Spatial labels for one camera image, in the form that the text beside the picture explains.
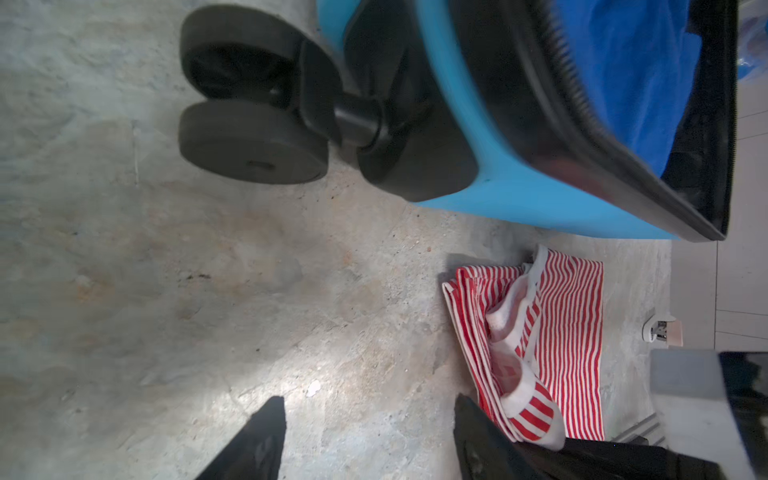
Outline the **red white striped shirt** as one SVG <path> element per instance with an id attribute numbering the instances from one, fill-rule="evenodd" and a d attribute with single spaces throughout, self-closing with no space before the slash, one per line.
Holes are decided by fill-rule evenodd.
<path id="1" fill-rule="evenodd" d="M 545 246 L 530 263 L 465 266 L 443 283 L 480 408 L 509 440 L 604 440 L 603 288 L 603 263 Z"/>

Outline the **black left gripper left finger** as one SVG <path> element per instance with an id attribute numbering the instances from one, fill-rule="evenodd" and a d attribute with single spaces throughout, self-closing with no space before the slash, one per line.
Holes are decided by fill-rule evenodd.
<path id="1" fill-rule="evenodd" d="M 273 396 L 250 416 L 196 479 L 277 480 L 286 430 L 284 398 Z"/>

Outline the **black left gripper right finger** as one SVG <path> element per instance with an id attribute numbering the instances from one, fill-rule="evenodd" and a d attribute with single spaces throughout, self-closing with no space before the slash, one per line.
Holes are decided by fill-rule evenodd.
<path id="1" fill-rule="evenodd" d="M 455 399 L 453 436 L 464 480 L 540 478 L 515 444 L 463 394 Z"/>

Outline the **blue suitcase black lining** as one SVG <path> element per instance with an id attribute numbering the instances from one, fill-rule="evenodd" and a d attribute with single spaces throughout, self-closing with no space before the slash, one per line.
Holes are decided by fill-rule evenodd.
<path id="1" fill-rule="evenodd" d="M 296 27 L 239 5 L 190 13 L 182 71 L 203 96 L 181 155 L 239 181 L 302 184 L 353 150 L 408 202 L 599 238 L 721 241 L 737 123 L 739 5 L 687 1 L 702 39 L 662 175 L 596 116 L 557 1 L 321 1 L 335 63 Z"/>

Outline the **blue shirt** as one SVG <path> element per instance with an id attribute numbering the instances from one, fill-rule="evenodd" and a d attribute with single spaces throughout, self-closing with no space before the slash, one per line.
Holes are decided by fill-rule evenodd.
<path id="1" fill-rule="evenodd" d="M 570 58 L 596 116 L 657 176 L 692 92 L 702 48 L 687 1 L 557 1 Z"/>

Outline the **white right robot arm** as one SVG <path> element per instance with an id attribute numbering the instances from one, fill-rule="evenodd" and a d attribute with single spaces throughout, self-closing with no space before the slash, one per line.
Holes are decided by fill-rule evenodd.
<path id="1" fill-rule="evenodd" d="M 767 355 L 655 350 L 650 390 L 664 447 L 569 440 L 518 450 L 542 479 L 764 479 Z"/>

